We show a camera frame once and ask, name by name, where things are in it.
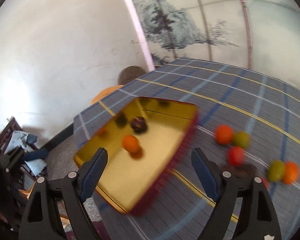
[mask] gray carpet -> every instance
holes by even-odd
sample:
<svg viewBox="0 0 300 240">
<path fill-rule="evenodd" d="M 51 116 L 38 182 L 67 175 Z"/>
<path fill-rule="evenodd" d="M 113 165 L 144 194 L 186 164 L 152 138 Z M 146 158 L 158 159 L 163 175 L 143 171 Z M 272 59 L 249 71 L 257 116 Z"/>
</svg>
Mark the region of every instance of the gray carpet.
<svg viewBox="0 0 300 240">
<path fill-rule="evenodd" d="M 48 164 L 48 180 L 61 179 L 69 172 L 77 171 L 78 167 L 73 160 L 76 152 L 77 147 L 74 144 L 73 136 L 69 137 L 49 152 L 49 155 L 45 160 Z M 91 221 L 101 221 L 100 213 L 92 197 L 85 201 L 84 206 Z M 59 204 L 58 208 L 60 213 L 66 214 L 62 205 Z M 70 225 L 65 228 L 66 232 L 70 230 L 72 230 Z"/>
</svg>

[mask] dark brown ball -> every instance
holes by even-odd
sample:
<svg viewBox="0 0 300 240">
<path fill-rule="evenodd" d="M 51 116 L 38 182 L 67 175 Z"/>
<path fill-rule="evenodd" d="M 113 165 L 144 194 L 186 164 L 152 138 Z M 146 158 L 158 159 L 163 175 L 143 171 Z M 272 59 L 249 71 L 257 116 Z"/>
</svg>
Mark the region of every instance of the dark brown ball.
<svg viewBox="0 0 300 240">
<path fill-rule="evenodd" d="M 136 116 L 131 121 L 131 128 L 136 133 L 142 133 L 145 132 L 148 129 L 146 119 L 142 116 Z"/>
<path fill-rule="evenodd" d="M 118 85 L 125 85 L 134 80 L 135 78 L 141 77 L 146 74 L 146 71 L 138 66 L 130 66 L 122 70 L 118 77 Z"/>
<path fill-rule="evenodd" d="M 241 164 L 239 166 L 231 166 L 230 164 L 225 164 L 221 167 L 222 171 L 229 171 L 231 174 L 235 174 L 237 178 L 247 179 L 253 178 L 257 175 L 258 169 L 249 163 Z"/>
</svg>

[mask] red ball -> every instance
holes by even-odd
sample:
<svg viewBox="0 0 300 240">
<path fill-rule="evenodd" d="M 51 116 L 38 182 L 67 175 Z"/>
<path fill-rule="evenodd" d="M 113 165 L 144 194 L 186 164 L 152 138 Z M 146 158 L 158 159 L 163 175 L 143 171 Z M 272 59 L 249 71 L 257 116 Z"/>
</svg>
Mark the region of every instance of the red ball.
<svg viewBox="0 0 300 240">
<path fill-rule="evenodd" d="M 244 150 L 239 146 L 233 146 L 228 150 L 228 162 L 232 166 L 238 166 L 243 164 L 246 155 Z"/>
<path fill-rule="evenodd" d="M 268 184 L 268 181 L 265 179 L 265 178 L 261 178 L 263 184 L 265 185 L 266 189 L 269 188 L 269 184 Z"/>
</svg>

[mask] yellow stripe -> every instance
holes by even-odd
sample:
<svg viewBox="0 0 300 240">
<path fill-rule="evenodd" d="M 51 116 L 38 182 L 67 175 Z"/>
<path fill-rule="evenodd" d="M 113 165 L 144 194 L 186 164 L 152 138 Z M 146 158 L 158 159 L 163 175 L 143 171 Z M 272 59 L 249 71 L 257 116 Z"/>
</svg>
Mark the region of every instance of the yellow stripe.
<svg viewBox="0 0 300 240">
<path fill-rule="evenodd" d="M 300 144 L 300 140 L 298 140 L 297 138 L 293 137 L 291 134 L 285 132 L 285 131 L 282 130 L 281 128 L 275 126 L 275 125 L 272 124 L 272 123 L 269 123 L 268 121 L 266 121 L 266 120 L 264 120 L 264 119 L 262 119 L 262 118 L 260 118 L 260 117 L 258 117 L 258 116 L 256 116 L 256 115 L 254 115 L 254 114 L 248 113 L 248 112 L 246 112 L 246 111 L 244 111 L 244 110 L 242 110 L 242 109 L 240 109 L 240 108 L 237 108 L 237 107 L 235 107 L 235 106 L 231 106 L 231 105 L 229 105 L 229 104 L 220 102 L 220 101 L 215 100 L 215 99 L 213 99 L 213 98 L 205 97 L 205 96 L 202 96 L 202 95 L 199 95 L 199 94 L 196 94 L 196 93 L 192 93 L 192 92 L 190 92 L 190 91 L 183 90 L 183 89 L 180 89 L 180 88 L 172 87 L 172 86 L 169 86 L 169 85 L 164 85 L 164 84 L 161 84 L 161 83 L 157 83 L 157 82 L 153 82 L 153 81 L 148 81 L 148 80 L 143 80 L 143 79 L 139 79 L 139 78 L 136 78 L 136 80 L 143 81 L 143 82 L 147 82 L 147 83 L 151 83 L 151 84 L 156 84 L 156 85 L 163 86 L 163 87 L 172 88 L 172 89 L 175 89 L 175 90 L 179 90 L 179 91 L 182 91 L 182 92 L 185 92 L 185 93 L 188 93 L 188 94 L 197 96 L 197 97 L 201 97 L 201 98 L 204 98 L 204 99 L 213 101 L 213 102 L 218 103 L 218 104 L 220 104 L 220 105 L 229 107 L 229 108 L 234 109 L 234 110 L 236 110 L 236 111 L 239 111 L 239 112 L 241 112 L 241 113 L 243 113 L 243 114 L 246 114 L 246 115 L 248 115 L 248 116 L 250 116 L 250 117 L 254 117 L 254 118 L 257 119 L 258 121 L 263 122 L 263 123 L 269 125 L 270 127 L 272 127 L 272 128 L 274 128 L 274 129 L 276 129 L 277 131 L 279 131 L 279 132 L 285 134 L 285 135 L 288 136 L 290 139 L 292 139 L 292 140 L 294 140 L 295 142 L 297 142 L 298 144 Z"/>
<path fill-rule="evenodd" d="M 103 102 L 98 101 L 98 103 L 99 103 L 104 109 L 106 109 L 106 110 L 109 112 L 109 114 L 111 114 L 112 116 L 115 116 L 115 113 L 112 112 L 112 110 L 111 110 L 108 106 L 106 106 Z"/>
<path fill-rule="evenodd" d="M 179 67 L 180 67 L 180 66 L 184 66 L 184 65 L 175 65 L 175 64 L 167 64 L 167 65 L 171 65 L 171 66 L 179 66 Z M 266 85 L 266 84 L 263 84 L 263 83 L 261 83 L 261 82 L 255 81 L 255 80 L 253 80 L 253 79 L 249 79 L 249 78 L 245 78 L 245 77 L 242 77 L 242 76 L 239 76 L 239 75 L 236 75 L 236 74 L 226 73 L 226 72 L 222 72 L 222 71 L 218 71 L 218 70 L 213 70 L 213 69 L 209 69 L 209 68 L 194 67 L 194 66 L 189 66 L 189 65 L 186 65 L 186 66 L 184 66 L 184 67 L 199 68 L 199 69 L 203 69 L 203 70 L 208 70 L 208 71 L 218 72 L 218 73 L 222 73 L 222 74 L 226 74 L 226 75 L 231 75 L 231 76 L 240 77 L 240 78 L 242 78 L 242 79 L 249 80 L 249 81 L 251 81 L 251 82 L 255 82 L 255 83 L 259 84 L 259 85 L 264 85 L 265 87 L 268 87 L 268 88 L 271 88 L 271 89 L 276 90 L 276 91 L 278 91 L 278 92 L 281 92 L 281 93 L 287 95 L 288 97 L 293 98 L 294 100 L 296 100 L 296 101 L 298 101 L 298 102 L 300 103 L 300 100 L 299 100 L 299 99 L 296 99 L 295 97 L 293 97 L 293 96 L 287 94 L 286 92 L 283 92 L 283 91 L 280 90 L 280 89 L 277 89 L 277 88 L 268 86 L 268 85 Z"/>
<path fill-rule="evenodd" d="M 194 193 L 196 193 L 199 197 L 204 198 L 207 203 L 212 206 L 215 207 L 216 203 L 209 197 L 207 197 L 207 195 L 202 192 L 200 189 L 198 189 L 194 184 L 192 184 L 186 177 L 184 177 L 182 174 L 180 174 L 178 171 L 176 170 L 172 170 L 171 173 L 173 175 L 175 175 L 184 185 L 186 185 L 191 191 L 193 191 Z M 238 217 L 234 214 L 232 214 L 231 216 L 231 220 L 235 223 L 238 222 Z"/>
</svg>

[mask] cloth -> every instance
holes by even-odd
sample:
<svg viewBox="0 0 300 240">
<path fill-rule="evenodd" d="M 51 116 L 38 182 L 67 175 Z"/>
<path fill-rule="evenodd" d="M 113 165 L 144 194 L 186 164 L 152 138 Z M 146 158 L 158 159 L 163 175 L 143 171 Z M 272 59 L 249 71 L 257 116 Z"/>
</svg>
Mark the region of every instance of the cloth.
<svg viewBox="0 0 300 240">
<path fill-rule="evenodd" d="M 18 146 L 21 146 L 24 150 L 28 152 L 33 152 L 34 150 L 27 145 L 27 138 L 29 133 L 24 131 L 14 131 L 11 136 L 11 140 L 4 152 L 4 154 L 7 154 L 8 152 L 12 151 Z M 35 159 L 31 161 L 25 162 L 29 169 L 32 171 L 34 176 L 37 176 L 43 169 L 47 166 L 44 160 L 42 159 Z"/>
</svg>

